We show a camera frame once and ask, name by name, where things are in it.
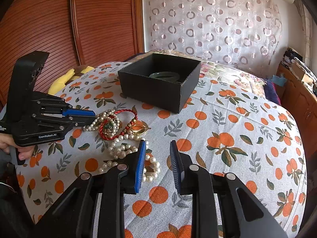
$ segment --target yellow cloth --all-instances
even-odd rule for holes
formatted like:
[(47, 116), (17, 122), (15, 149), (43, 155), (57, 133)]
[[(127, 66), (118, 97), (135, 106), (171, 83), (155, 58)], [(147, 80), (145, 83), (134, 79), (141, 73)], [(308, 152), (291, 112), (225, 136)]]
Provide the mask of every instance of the yellow cloth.
[[(94, 68), (91, 66), (88, 66), (87, 68), (83, 69), (81, 71), (81, 73), (87, 73), (91, 70), (93, 70)], [(50, 89), (48, 91), (48, 94), (50, 95), (55, 95), (58, 91), (62, 90), (63, 88), (65, 88), (65, 83), (69, 80), (76, 80), (79, 77), (78, 76), (74, 76), (75, 75), (75, 70), (71, 69), (69, 70), (67, 73), (65, 73), (64, 75), (60, 76), (58, 79), (56, 79), (52, 85), (50, 86)]]

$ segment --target floral fabric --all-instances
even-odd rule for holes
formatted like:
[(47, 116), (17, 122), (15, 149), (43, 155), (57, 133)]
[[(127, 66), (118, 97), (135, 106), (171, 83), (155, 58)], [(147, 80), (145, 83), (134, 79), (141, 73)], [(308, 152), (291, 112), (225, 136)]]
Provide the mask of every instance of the floral fabric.
[(164, 55), (175, 55), (186, 58), (191, 58), (195, 60), (201, 61), (201, 77), (207, 76), (213, 79), (216, 79), (220, 82), (226, 82), (228, 84), (236, 85), (240, 88), (244, 88), (253, 94), (261, 96), (265, 98), (265, 93), (263, 89), (263, 85), (265, 82), (250, 73), (241, 71), (239, 69), (226, 66), (223, 64), (215, 63), (208, 60), (203, 60), (200, 57), (185, 55), (181, 52), (175, 50), (167, 50), (167, 49), (156, 49), (147, 52), (146, 54), (139, 55), (129, 60), (129, 62), (136, 62), (141, 58), (144, 58), (152, 53), (164, 54)]
[[(126, 237), (190, 237), (192, 198), (177, 195), (169, 157), (171, 140), (210, 173), (235, 173), (288, 236), (295, 237), (305, 208), (306, 162), (289, 112), (238, 85), (205, 75), (182, 111), (173, 114), (121, 93), (117, 71), (126, 65), (101, 65), (57, 93), (75, 108), (96, 114), (109, 108), (133, 108), (138, 123), (147, 130), (142, 135), (150, 142), (147, 152), (161, 163), (161, 172), (157, 180), (143, 183), (139, 194), (125, 195)], [(118, 116), (123, 126), (133, 117), (128, 112)], [(35, 223), (80, 173), (99, 173), (100, 166), (111, 160), (108, 146), (96, 132), (74, 128), (60, 142), (36, 146), (31, 159), (17, 166)], [(218, 225), (221, 230), (219, 207)]]

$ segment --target cardboard box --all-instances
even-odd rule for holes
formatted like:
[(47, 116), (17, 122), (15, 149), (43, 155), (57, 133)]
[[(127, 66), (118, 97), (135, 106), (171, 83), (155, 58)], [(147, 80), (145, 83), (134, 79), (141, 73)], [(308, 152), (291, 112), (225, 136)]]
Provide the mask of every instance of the cardboard box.
[(292, 63), (292, 70), (299, 77), (300, 81), (305, 82), (310, 86), (313, 84), (313, 79), (311, 77), (309, 77), (305, 73), (305, 70), (302, 67), (300, 67), (296, 62)]
[[(151, 54), (118, 71), (125, 96), (179, 113), (199, 80), (201, 62), (173, 55)], [(175, 72), (177, 82), (150, 78), (156, 72)]]

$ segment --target gold ring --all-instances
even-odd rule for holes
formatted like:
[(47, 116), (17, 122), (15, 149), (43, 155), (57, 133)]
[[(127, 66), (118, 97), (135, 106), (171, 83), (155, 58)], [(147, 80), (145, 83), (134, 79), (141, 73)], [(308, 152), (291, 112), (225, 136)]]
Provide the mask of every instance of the gold ring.
[[(139, 129), (139, 130), (134, 130), (133, 128), (134, 128), (135, 126), (141, 126), (141, 129)], [(140, 134), (145, 133), (145, 127), (144, 127), (142, 124), (135, 124), (135, 125), (133, 125), (133, 127), (132, 127), (132, 131), (133, 131), (133, 134), (135, 134), (135, 135), (140, 135)]]

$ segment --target white pearl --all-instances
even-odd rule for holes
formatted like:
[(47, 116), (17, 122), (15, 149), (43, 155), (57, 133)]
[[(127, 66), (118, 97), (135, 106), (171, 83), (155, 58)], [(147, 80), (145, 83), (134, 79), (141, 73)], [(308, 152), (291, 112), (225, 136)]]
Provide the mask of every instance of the white pearl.
[(153, 171), (158, 174), (160, 173), (161, 169), (158, 167), (154, 167)]
[(154, 162), (156, 162), (156, 158), (155, 157), (151, 157), (150, 158), (150, 163), (153, 164)]
[(151, 173), (151, 176), (153, 177), (153, 180), (156, 180), (157, 177), (158, 177), (158, 174), (157, 173)]
[(147, 176), (146, 177), (147, 182), (153, 182), (153, 177), (152, 176)]
[(159, 167), (161, 164), (158, 161), (156, 161), (153, 163), (153, 165), (154, 165), (154, 167)]

